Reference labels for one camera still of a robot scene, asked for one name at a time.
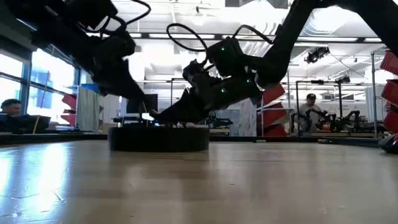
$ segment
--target ceiling duct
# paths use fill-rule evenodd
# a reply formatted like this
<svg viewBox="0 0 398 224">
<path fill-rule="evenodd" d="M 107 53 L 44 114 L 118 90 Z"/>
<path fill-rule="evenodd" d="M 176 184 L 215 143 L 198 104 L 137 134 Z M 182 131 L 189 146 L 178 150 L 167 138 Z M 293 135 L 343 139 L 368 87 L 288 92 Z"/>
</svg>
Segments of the ceiling duct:
<svg viewBox="0 0 398 224">
<path fill-rule="evenodd" d="M 225 7 L 241 7 L 252 1 L 254 0 L 225 0 Z"/>
</svg>

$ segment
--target black cable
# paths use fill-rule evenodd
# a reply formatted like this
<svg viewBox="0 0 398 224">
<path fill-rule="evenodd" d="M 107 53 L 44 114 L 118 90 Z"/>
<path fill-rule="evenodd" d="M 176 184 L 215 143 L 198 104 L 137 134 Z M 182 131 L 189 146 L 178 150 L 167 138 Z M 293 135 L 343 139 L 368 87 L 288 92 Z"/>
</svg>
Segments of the black cable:
<svg viewBox="0 0 398 224">
<path fill-rule="evenodd" d="M 138 21 L 138 20 L 140 20 L 140 19 L 142 19 L 142 18 L 148 16 L 149 13 L 150 13 L 151 10 L 152 10 L 152 8 L 150 7 L 150 5 L 149 5 L 148 3 L 146 3 L 146 2 L 143 2 L 143 1 L 140 1 L 140 0 L 130 0 L 130 1 L 133 1 L 133 2 L 136 2 L 136 3 L 140 4 L 140 5 L 145 6 L 145 7 L 147 8 L 147 11 L 144 12 L 143 14 L 141 14 L 140 16 L 137 16 L 137 17 L 135 17 L 134 19 L 131 19 L 130 21 L 127 21 L 127 22 L 126 22 L 126 25 L 132 24 L 133 22 L 136 22 L 136 21 Z"/>
<path fill-rule="evenodd" d="M 181 27 L 183 29 L 186 29 L 187 31 L 189 31 L 191 34 L 193 34 L 198 40 L 199 42 L 203 45 L 204 49 L 192 49 L 190 47 L 187 47 L 183 44 L 181 44 L 180 42 L 178 42 L 177 40 L 175 40 L 172 35 L 170 34 L 170 28 L 171 27 Z M 206 52 L 206 58 L 204 59 L 204 61 L 201 63 L 202 65 L 205 65 L 207 63 L 207 45 L 205 43 L 205 41 L 195 32 L 193 31 L 191 28 L 187 27 L 186 25 L 180 24 L 180 23 L 172 23 L 169 24 L 166 28 L 166 33 L 169 36 L 170 40 L 172 40 L 175 44 L 177 44 L 178 46 L 182 47 L 185 50 L 190 50 L 192 52 Z"/>
<path fill-rule="evenodd" d="M 119 29 L 126 30 L 126 28 L 127 28 L 127 26 L 128 26 L 129 24 L 132 24 L 133 22 L 136 22 L 136 21 L 138 21 L 138 20 L 140 20 L 140 19 L 142 19 L 142 18 L 148 16 L 149 13 L 150 13 L 151 10 L 152 10 L 151 7 L 150 7 L 150 5 L 149 5 L 148 3 L 146 3 L 146 2 L 143 2 L 143 1 L 140 1 L 140 0 L 131 0 L 131 1 L 136 2 L 136 3 L 138 3 L 138 4 L 141 4 L 141 5 L 145 6 L 146 8 L 148 8 L 148 10 L 147 10 L 145 13 L 141 14 L 140 16 L 137 16 L 136 18 L 131 19 L 131 20 L 127 21 L 127 22 L 125 22 L 123 19 L 121 19 L 121 18 L 118 17 L 118 16 L 108 16 L 108 18 L 107 18 L 107 20 L 105 21 L 104 25 L 103 25 L 100 29 L 98 29 L 98 30 L 91 30 L 91 29 L 87 29 L 86 27 L 82 27 L 83 30 L 84 30 L 85 32 L 91 32 L 91 33 L 94 33 L 94 34 L 100 33 L 101 36 L 102 36 L 103 34 L 112 34 L 112 33 L 114 33 L 115 31 L 106 30 L 106 27 L 109 25 L 109 22 L 111 21 L 111 19 L 114 19 L 114 20 L 116 20 L 116 21 L 118 21 L 118 22 L 120 23 L 121 26 L 120 26 L 119 28 L 117 28 L 117 30 L 119 30 Z"/>
<path fill-rule="evenodd" d="M 118 21 L 118 22 L 120 23 L 119 28 L 117 28 L 116 30 L 107 30 L 107 29 L 106 29 L 106 26 L 108 26 L 108 24 L 109 24 L 109 22 L 111 21 L 111 19 L 114 19 L 114 20 L 116 20 L 116 21 Z M 87 27 L 84 27 L 84 26 L 82 26 L 82 25 L 81 25 L 80 27 L 81 27 L 85 32 L 89 32 L 89 33 L 100 33 L 101 36 L 102 36 L 103 34 L 111 35 L 111 34 L 115 33 L 117 30 L 120 30 L 120 29 L 126 30 L 127 24 L 126 24 L 126 22 L 125 22 L 122 18 L 120 18 L 120 17 L 118 17 L 118 16 L 109 16 L 109 17 L 107 18 L 107 20 L 105 21 L 104 25 L 103 25 L 99 30 L 87 29 Z"/>
<path fill-rule="evenodd" d="M 99 32 L 102 32 L 102 31 L 105 30 L 105 28 L 108 26 L 108 24 L 109 24 L 110 21 L 111 21 L 111 18 L 108 17 L 108 18 L 106 19 L 104 25 L 102 25 L 101 28 L 99 28 L 98 30 L 91 30 L 91 29 L 85 28 L 85 29 L 87 29 L 86 32 L 91 32 L 91 33 L 94 33 L 94 34 L 97 34 L 97 33 L 99 33 Z"/>
<path fill-rule="evenodd" d="M 251 32 L 257 34 L 259 37 L 261 37 L 262 39 L 264 39 L 268 44 L 274 44 L 272 40 L 270 40 L 270 38 L 268 38 L 266 35 L 262 34 L 260 31 L 256 30 L 254 27 L 251 27 L 249 25 L 241 25 L 234 33 L 234 35 L 232 36 L 232 38 L 236 37 L 237 34 L 239 33 L 239 31 L 241 31 L 241 29 L 246 28 L 248 30 L 250 30 Z"/>
</svg>

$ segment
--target cap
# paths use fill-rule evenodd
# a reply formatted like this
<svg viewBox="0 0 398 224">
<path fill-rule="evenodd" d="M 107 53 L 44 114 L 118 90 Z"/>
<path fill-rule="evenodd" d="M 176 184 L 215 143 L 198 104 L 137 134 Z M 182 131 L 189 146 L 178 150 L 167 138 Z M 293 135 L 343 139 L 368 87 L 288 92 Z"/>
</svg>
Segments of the cap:
<svg viewBox="0 0 398 224">
<path fill-rule="evenodd" d="M 315 94 L 313 94 L 313 93 L 310 93 L 307 95 L 308 100 L 316 100 L 316 98 L 317 98 L 317 96 L 315 96 Z"/>
</svg>

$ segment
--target ceiling light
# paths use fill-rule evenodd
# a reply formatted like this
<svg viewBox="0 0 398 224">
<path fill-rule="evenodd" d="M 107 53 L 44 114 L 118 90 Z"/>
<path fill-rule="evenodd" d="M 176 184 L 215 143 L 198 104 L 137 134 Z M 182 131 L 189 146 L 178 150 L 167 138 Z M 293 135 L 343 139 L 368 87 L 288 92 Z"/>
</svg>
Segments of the ceiling light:
<svg viewBox="0 0 398 224">
<path fill-rule="evenodd" d="M 188 82 L 181 79 L 181 80 L 173 80 L 173 83 L 188 83 Z"/>
<path fill-rule="evenodd" d="M 136 83 L 167 83 L 166 80 L 139 80 Z"/>
<path fill-rule="evenodd" d="M 149 38 L 168 39 L 169 36 L 167 34 L 149 34 Z"/>
<path fill-rule="evenodd" d="M 317 43 L 295 43 L 294 47 L 328 47 L 328 44 Z"/>
<path fill-rule="evenodd" d="M 95 33 L 86 33 L 87 34 L 87 36 L 89 36 L 89 37 L 91 37 L 91 36 L 94 36 L 94 37 L 99 37 L 100 36 L 100 34 L 95 34 Z M 109 37 L 109 35 L 108 34 L 103 34 L 103 37 Z"/>
<path fill-rule="evenodd" d="M 382 40 L 380 38 L 366 38 L 365 42 L 382 43 Z"/>
<path fill-rule="evenodd" d="M 358 38 L 354 37 L 299 37 L 297 41 L 314 42 L 356 42 Z"/>
<path fill-rule="evenodd" d="M 130 37 L 132 38 L 141 38 L 141 34 L 130 33 Z"/>
<path fill-rule="evenodd" d="M 232 37 L 232 35 L 223 35 L 222 39 L 226 39 L 227 37 Z M 275 36 L 267 35 L 270 40 L 274 40 Z M 238 40 L 264 40 L 263 38 L 259 37 L 258 35 L 237 35 L 235 38 Z"/>
</svg>

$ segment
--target window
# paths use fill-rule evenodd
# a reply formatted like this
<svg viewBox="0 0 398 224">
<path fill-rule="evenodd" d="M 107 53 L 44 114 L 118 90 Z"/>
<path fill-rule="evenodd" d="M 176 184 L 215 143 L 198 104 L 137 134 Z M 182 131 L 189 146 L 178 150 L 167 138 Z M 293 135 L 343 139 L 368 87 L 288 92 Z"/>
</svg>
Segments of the window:
<svg viewBox="0 0 398 224">
<path fill-rule="evenodd" d="M 68 124 L 61 118 L 64 109 L 70 109 L 68 105 L 62 102 L 63 95 L 47 91 L 44 95 L 43 107 L 40 109 L 43 94 L 44 90 L 35 87 L 29 88 L 27 113 L 30 115 L 48 116 L 51 117 L 51 121 Z"/>
<path fill-rule="evenodd" d="M 82 69 L 80 73 L 80 84 L 92 84 L 92 83 L 93 81 L 91 79 L 91 75 Z"/>
<path fill-rule="evenodd" d="M 22 77 L 22 68 L 22 62 L 0 54 L 0 72 L 20 78 Z"/>
<path fill-rule="evenodd" d="M 73 85 L 75 68 L 39 49 L 32 54 L 30 80 L 45 85 L 47 74 L 49 75 L 47 86 L 65 93 L 72 93 L 72 90 L 67 87 Z"/>
<path fill-rule="evenodd" d="M 6 99 L 20 99 L 21 84 L 0 78 L 0 104 Z"/>
</svg>

